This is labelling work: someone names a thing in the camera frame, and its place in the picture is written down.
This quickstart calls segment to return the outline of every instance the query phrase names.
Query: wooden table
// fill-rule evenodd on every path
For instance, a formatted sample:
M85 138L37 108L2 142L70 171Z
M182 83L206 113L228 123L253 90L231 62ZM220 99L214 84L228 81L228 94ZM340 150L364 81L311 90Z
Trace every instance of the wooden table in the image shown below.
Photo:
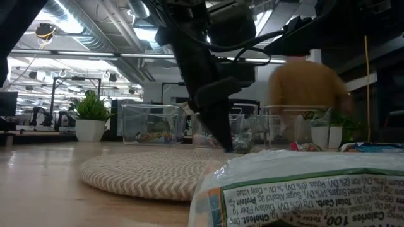
M162 147L123 143L52 143L0 148L0 226L187 226L187 202L114 195L87 186L78 177L80 165L91 157L159 149Z

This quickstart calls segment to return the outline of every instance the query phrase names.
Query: white wall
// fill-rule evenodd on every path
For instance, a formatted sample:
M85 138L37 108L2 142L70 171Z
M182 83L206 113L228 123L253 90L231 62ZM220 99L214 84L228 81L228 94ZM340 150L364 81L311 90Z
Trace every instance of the white wall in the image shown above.
M256 82L248 88L233 94L230 98L242 98L248 100L258 100L261 105L265 105L268 94L268 79L273 70L280 66L280 64L269 64L263 67L257 67ZM147 83L144 84L144 97L145 102L160 102L161 99L161 83ZM178 86L175 84L167 84L164 86L163 102L170 103L172 97L188 97L188 92L185 86Z

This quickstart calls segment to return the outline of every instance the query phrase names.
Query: clear plastic bin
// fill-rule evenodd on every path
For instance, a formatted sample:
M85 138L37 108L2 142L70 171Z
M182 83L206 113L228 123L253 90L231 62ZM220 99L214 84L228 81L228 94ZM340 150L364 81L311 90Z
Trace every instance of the clear plastic bin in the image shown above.
M257 128L264 130L264 145L269 149L292 149L299 145L303 150L326 151L331 111L320 106L265 106Z
M229 114L229 124L232 133L233 147L235 152L248 153L254 145L254 128L256 112L247 116L242 109L234 107L237 114ZM212 136L211 132L201 123L198 113L191 116L193 145L197 148L222 148L219 142Z
M122 105L125 144L175 145L185 115L172 105Z

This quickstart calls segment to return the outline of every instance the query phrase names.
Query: person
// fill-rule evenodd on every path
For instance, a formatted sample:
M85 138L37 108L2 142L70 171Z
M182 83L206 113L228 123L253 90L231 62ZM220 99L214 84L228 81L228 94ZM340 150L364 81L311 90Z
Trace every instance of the person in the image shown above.
M345 83L334 70L323 64L295 58L276 68L268 81L269 105L279 106L274 107L271 114L283 115L282 135L289 141L296 140L296 137L307 138L310 133L302 130L300 133L304 135L296 136L295 122L293 117L285 116L282 108L284 105L324 106L346 114L354 112L354 103Z

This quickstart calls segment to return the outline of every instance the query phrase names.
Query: ceiling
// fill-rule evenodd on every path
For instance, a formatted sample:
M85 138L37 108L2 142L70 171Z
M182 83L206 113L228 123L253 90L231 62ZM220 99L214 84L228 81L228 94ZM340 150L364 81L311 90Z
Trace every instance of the ceiling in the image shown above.
M153 41L140 40L150 36L149 33L140 33L133 30L133 16L128 7L129 0L49 0L53 4L59 3L64 5L67 10L74 10L74 14L68 18L80 18L85 22L86 29L84 34L96 34L107 47L100 49L99 52L120 52L120 53L155 53L160 49L153 49ZM279 0L253 0L247 1L254 11L256 19L256 27L259 34L279 30L293 16L314 16L315 0L300 0L300 1L279 1ZM208 2L207 5L213 5L217 2ZM69 50L69 51L97 51L97 49L89 48L84 45L82 33L67 33L69 32L65 25L53 20L54 18L45 13L45 7L30 28L21 37L15 48L21 49L40 49L44 50ZM136 20L137 25L151 25L147 21ZM53 38L47 40L39 39L35 35L35 29L41 23L50 23L56 26ZM163 48L163 54L171 54L169 48ZM233 57L236 52L221 53L222 57ZM265 58L263 54L256 52L246 52L244 57L250 58ZM143 90L141 85L145 83L155 82L179 82L182 81L175 60L165 59L100 59L91 57L58 57L52 56L42 58L40 55L20 56L10 54L9 65L11 66L11 83L12 90L21 93L20 98L24 102L37 102L39 98L49 101L49 94L52 92L52 83L55 76L84 76L86 78L101 79L101 95L125 96L135 100L141 100ZM31 79L29 74L37 72L37 79ZM116 75L116 82L109 81L111 74ZM58 101L63 101L63 95L80 96L88 89L96 90L97 81L71 81L60 79L57 84L56 94L60 98ZM32 91L26 89L27 86L33 88ZM129 94L129 88L134 88L136 92Z

